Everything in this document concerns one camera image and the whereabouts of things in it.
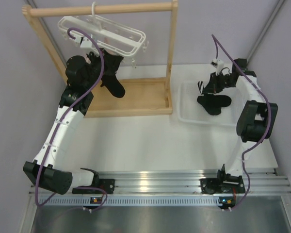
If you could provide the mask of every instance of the white plastic hanger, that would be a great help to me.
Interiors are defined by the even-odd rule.
[[[67,39],[68,28],[80,28],[91,34],[100,48],[104,48],[124,58],[129,58],[132,60],[132,65],[135,66],[134,56],[140,48],[145,51],[148,46],[146,34],[142,31],[95,15],[95,5],[96,3],[93,2],[92,15],[82,17],[82,19],[85,20],[73,16],[63,17],[58,22],[58,28],[62,35]],[[76,38],[71,40],[75,42],[76,45],[80,46],[81,49],[90,49],[95,54],[98,54],[98,51],[93,48],[90,41],[82,39],[83,35],[81,33],[71,31],[71,34]]]

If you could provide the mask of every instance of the white table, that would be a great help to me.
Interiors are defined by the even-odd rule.
[[[163,77],[165,71],[166,66],[121,67],[118,77]],[[220,169],[236,144],[235,129],[186,124],[178,120],[176,113],[180,83],[198,76],[208,77],[213,71],[211,65],[173,66],[172,115],[84,119],[76,130],[64,168],[86,167],[97,171]],[[246,167],[277,167],[268,140],[253,151]]]

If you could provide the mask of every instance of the wooden bar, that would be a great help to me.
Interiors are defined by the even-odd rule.
[[[171,11],[173,5],[174,4],[172,2],[97,5],[95,6],[95,14],[101,15],[101,14]],[[92,6],[33,8],[30,10],[31,17],[82,16],[91,14]]]
[[[166,70],[166,80],[165,80],[165,101],[166,105],[171,104],[168,95],[170,93],[170,76],[171,76],[171,67],[173,64],[174,56],[174,44],[176,37],[176,27],[177,27],[177,15],[178,15],[178,0],[172,1],[172,11],[170,19],[170,36],[169,36],[169,46],[168,46],[168,57],[167,57],[167,70]]]

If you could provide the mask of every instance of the metal plate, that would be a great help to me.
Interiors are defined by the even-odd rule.
[[[68,209],[43,207],[31,233],[291,233],[280,197],[249,197],[232,212],[204,206],[108,207],[92,214]]]
[[[41,196],[44,202],[48,196]],[[55,196],[46,205],[52,206],[98,206],[91,203],[92,197]],[[219,197],[108,197],[104,206],[218,206]]]

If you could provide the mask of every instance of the wooden base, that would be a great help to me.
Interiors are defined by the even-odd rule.
[[[106,87],[97,85],[94,99],[86,117],[124,117],[167,115],[173,111],[170,90],[165,99],[166,78],[123,79],[120,80],[126,93],[116,98]]]

